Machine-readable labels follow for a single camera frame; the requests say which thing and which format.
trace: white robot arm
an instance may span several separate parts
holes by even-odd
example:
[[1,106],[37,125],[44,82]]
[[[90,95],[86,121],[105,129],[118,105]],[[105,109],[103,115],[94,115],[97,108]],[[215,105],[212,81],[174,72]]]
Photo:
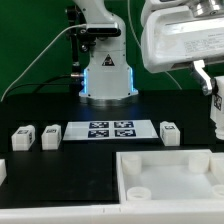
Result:
[[224,77],[211,79],[205,64],[224,61],[224,7],[219,0],[146,0],[141,38],[151,73],[190,68],[205,95],[213,94],[211,118],[224,140]]
[[81,102],[97,106],[120,105],[138,94],[133,72],[126,62],[126,27],[121,18],[107,11],[104,0],[73,0],[86,19],[84,38],[94,37],[90,63],[84,71]]

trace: white cable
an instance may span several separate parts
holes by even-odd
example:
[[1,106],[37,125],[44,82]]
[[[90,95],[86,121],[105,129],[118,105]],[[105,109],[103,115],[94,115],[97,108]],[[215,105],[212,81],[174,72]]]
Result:
[[[141,50],[141,45],[140,45],[140,43],[139,43],[139,41],[138,41],[138,38],[137,38],[137,36],[136,36],[136,34],[135,34],[134,27],[133,27],[133,24],[132,24],[130,0],[128,0],[128,19],[129,19],[129,24],[130,24],[130,27],[131,27],[131,32],[132,32],[132,34],[133,34],[133,37],[134,37],[134,39],[135,39],[135,41],[136,41],[138,47],[139,47],[140,50]],[[169,77],[176,83],[176,85],[178,86],[178,88],[182,90],[180,84],[177,82],[177,80],[175,80],[175,79],[170,75],[170,73],[168,73],[168,72],[164,72],[164,73],[167,74],[167,75],[168,75],[168,76],[169,76]]]
[[45,54],[45,52],[59,39],[59,37],[61,37],[62,34],[64,34],[66,31],[73,29],[73,28],[85,28],[86,24],[81,24],[81,25],[75,25],[75,26],[70,26],[66,29],[64,29],[61,33],[59,33],[53,41],[51,41],[51,43],[39,54],[39,56],[37,56],[37,58],[25,69],[25,71],[14,81],[10,84],[10,86],[5,90],[2,98],[1,98],[1,102],[4,101],[4,98],[6,96],[6,94],[8,93],[8,91],[12,88],[12,86],[14,86],[30,69],[31,67],[33,67],[33,65]]
[[164,72],[165,74],[167,74],[175,83],[176,83],[176,85],[178,86],[178,88],[180,89],[180,90],[183,90],[182,89],[182,87],[180,86],[180,84],[177,82],[177,80],[176,79],[174,79],[173,77],[172,77],[172,75],[169,73],[169,72]]
[[135,41],[136,41],[138,47],[139,47],[140,50],[141,50],[141,45],[140,45],[140,43],[139,43],[139,41],[138,41],[138,38],[137,38],[137,36],[136,36],[136,34],[135,34],[135,30],[134,30],[134,27],[133,27],[133,24],[132,24],[130,0],[128,0],[128,19],[129,19],[129,24],[130,24],[130,27],[131,27],[131,32],[132,32],[132,34],[133,34],[133,37],[134,37],[134,39],[135,39]]

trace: black table surface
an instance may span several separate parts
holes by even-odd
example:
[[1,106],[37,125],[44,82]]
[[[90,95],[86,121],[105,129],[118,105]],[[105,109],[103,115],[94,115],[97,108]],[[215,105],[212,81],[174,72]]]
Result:
[[[116,152],[211,149],[224,151],[215,138],[210,97],[201,91],[145,91],[136,103],[99,108],[80,104],[66,93],[13,95],[0,104],[0,159],[7,178],[0,187],[0,209],[119,203]],[[181,145],[165,147],[161,140],[62,141],[59,150],[42,151],[41,134],[68,121],[150,119],[159,134],[162,121],[175,122]],[[28,152],[13,152],[11,136],[34,125],[36,140]]]

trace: white block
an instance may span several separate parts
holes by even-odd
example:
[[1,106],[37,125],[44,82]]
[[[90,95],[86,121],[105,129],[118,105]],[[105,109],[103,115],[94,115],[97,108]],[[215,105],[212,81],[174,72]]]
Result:
[[3,183],[6,178],[6,168],[5,168],[5,160],[0,160],[0,185]]
[[47,126],[41,136],[43,150],[58,149],[61,142],[61,126]]
[[35,141],[35,128],[32,125],[20,127],[12,136],[13,151],[28,151]]
[[160,123],[160,137],[165,146],[180,145],[180,131],[173,122]]

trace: green backdrop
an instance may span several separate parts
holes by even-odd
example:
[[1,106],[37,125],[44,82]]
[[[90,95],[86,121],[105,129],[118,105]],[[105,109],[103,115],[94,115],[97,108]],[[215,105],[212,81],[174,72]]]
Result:
[[[140,39],[140,24],[144,0],[131,0],[131,12],[136,34]],[[106,7],[124,19],[127,26],[127,61],[135,71],[135,86],[139,90],[173,90],[175,83],[164,73],[150,74],[142,65],[141,52],[132,37],[127,16],[127,0],[106,0]],[[0,95],[14,81],[51,40],[68,26],[65,8],[72,0],[1,0],[0,5]],[[88,55],[81,57],[83,68]],[[222,65],[209,67],[212,75],[221,75]],[[45,80],[70,73],[70,43],[63,36],[39,60],[17,84],[41,83]],[[198,84],[188,70],[171,72],[183,89],[197,89]],[[32,92],[34,87],[19,89]],[[67,87],[45,87],[42,91],[68,91]]]

